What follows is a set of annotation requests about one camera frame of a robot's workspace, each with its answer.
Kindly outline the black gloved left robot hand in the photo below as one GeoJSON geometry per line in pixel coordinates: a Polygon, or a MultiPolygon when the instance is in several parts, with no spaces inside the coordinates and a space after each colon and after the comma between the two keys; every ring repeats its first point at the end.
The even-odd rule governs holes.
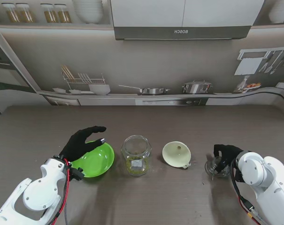
{"type": "Polygon", "coordinates": [[[70,162],[80,159],[84,154],[93,151],[95,148],[103,145],[106,141],[104,138],[102,138],[93,142],[86,143],[86,139],[91,134],[103,133],[106,131],[106,129],[106,127],[94,126],[78,130],[70,137],[69,141],[64,146],[59,156],[63,156],[63,158],[67,159],[70,162]]]}

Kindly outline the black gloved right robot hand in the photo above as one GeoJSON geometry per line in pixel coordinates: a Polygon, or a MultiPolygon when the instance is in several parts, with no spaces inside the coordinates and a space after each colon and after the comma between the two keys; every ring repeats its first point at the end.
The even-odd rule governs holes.
{"type": "Polygon", "coordinates": [[[226,166],[230,165],[231,162],[240,154],[243,150],[233,146],[233,145],[223,145],[215,144],[214,145],[214,157],[219,157],[221,153],[221,161],[217,164],[215,171],[220,173],[226,166]]]}

